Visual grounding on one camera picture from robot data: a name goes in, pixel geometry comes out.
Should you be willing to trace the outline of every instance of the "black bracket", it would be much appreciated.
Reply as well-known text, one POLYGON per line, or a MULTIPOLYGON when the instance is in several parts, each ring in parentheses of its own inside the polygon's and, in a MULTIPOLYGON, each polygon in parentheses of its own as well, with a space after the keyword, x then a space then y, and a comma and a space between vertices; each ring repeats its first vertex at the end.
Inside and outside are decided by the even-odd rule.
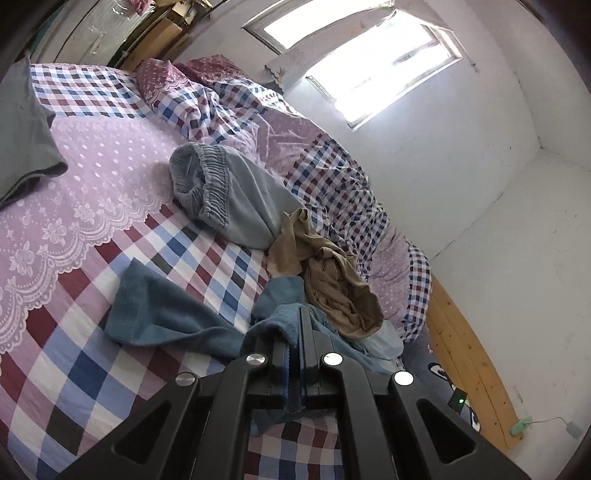
POLYGON ((275 335, 220 374, 180 374, 57 480, 241 480, 252 410, 283 408, 286 368, 307 409, 337 411, 346 480, 529 479, 412 375, 365 371, 300 313, 301 367, 275 335))

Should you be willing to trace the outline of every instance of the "metal screw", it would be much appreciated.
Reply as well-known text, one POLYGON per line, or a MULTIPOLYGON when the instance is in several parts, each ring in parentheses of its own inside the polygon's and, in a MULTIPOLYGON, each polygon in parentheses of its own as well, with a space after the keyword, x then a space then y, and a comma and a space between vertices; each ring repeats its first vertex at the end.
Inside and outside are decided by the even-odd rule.
POLYGON ((331 365, 333 367, 336 367, 337 365, 340 365, 343 362, 343 357, 341 357, 338 353, 327 353, 324 356, 324 363, 326 365, 331 365))
POLYGON ((190 372, 178 374, 176 378, 176 382, 179 387, 189 387, 195 383, 195 380, 197 380, 195 375, 190 372))
POLYGON ((403 387, 406 387, 406 386, 410 385, 411 383, 413 383, 414 377, 411 372, 401 371, 401 372, 396 372, 394 374, 394 381, 398 385, 402 385, 403 387))
POLYGON ((262 365, 267 360, 267 357, 262 353, 251 353, 246 357, 246 363, 253 367, 262 365))

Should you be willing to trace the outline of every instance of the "green plug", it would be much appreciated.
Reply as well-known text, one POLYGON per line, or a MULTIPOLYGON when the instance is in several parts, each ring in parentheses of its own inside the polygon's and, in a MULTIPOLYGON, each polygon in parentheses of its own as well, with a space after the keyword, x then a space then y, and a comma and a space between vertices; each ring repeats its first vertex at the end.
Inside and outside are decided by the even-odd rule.
POLYGON ((515 425, 513 425, 511 427, 511 430, 509 431, 509 433, 511 434, 512 437, 518 437, 519 435, 521 435, 524 432, 524 430, 527 427, 529 427, 533 423, 533 421, 534 421, 534 419, 532 419, 531 416, 521 419, 520 421, 518 421, 515 425))

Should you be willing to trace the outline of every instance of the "beige garment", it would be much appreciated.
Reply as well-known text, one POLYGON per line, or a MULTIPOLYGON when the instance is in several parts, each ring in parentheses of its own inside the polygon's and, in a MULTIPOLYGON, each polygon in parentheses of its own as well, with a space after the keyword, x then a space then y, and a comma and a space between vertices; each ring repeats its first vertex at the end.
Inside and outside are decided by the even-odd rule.
POLYGON ((327 314, 341 335, 361 339, 379 330, 384 315, 354 264, 353 257, 316 233, 301 208, 285 213, 281 234, 269 249, 267 271, 272 278, 303 273, 308 301, 327 314))

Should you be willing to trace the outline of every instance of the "clothing pile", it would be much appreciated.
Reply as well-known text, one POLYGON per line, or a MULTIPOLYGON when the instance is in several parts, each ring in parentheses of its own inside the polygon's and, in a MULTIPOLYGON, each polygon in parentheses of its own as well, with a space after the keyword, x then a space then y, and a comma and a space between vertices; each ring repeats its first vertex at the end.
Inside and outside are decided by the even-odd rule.
MULTIPOLYGON (((313 329, 329 336, 335 352, 368 371, 391 374, 402 369, 402 340, 360 279, 356 259, 318 235, 306 208, 278 180, 230 147, 196 143, 175 150, 170 173, 174 195, 191 220, 243 247, 268 250, 271 279, 255 302, 251 328, 244 334, 134 259, 106 321, 111 339, 140 347, 176 343, 231 361, 253 352, 258 336, 279 333, 290 356, 298 358, 300 311, 307 309, 313 329)), ((426 371, 423 363, 430 358, 425 359, 412 363, 426 371)), ((285 378, 283 411, 254 413, 253 435, 303 416, 301 391, 290 388, 285 378)))

